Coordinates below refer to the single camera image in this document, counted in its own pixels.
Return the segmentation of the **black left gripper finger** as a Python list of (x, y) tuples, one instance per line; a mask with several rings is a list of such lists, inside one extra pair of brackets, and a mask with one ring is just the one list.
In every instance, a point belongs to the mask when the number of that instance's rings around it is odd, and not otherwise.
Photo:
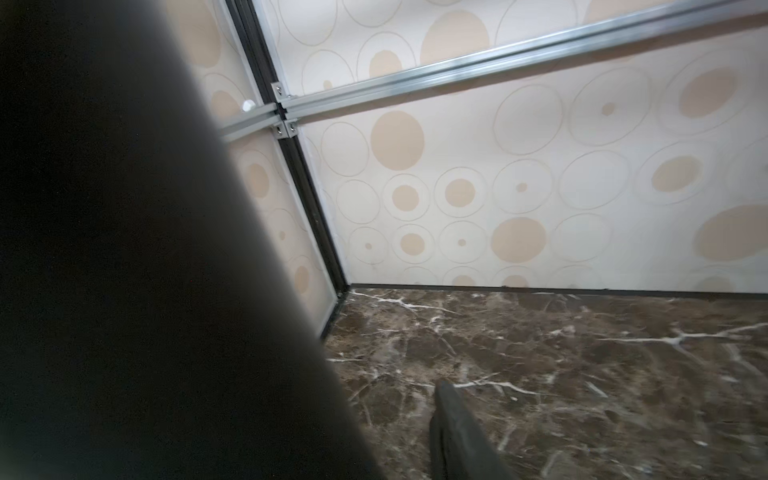
[(432, 479), (515, 479), (452, 383), (435, 385), (429, 423)]

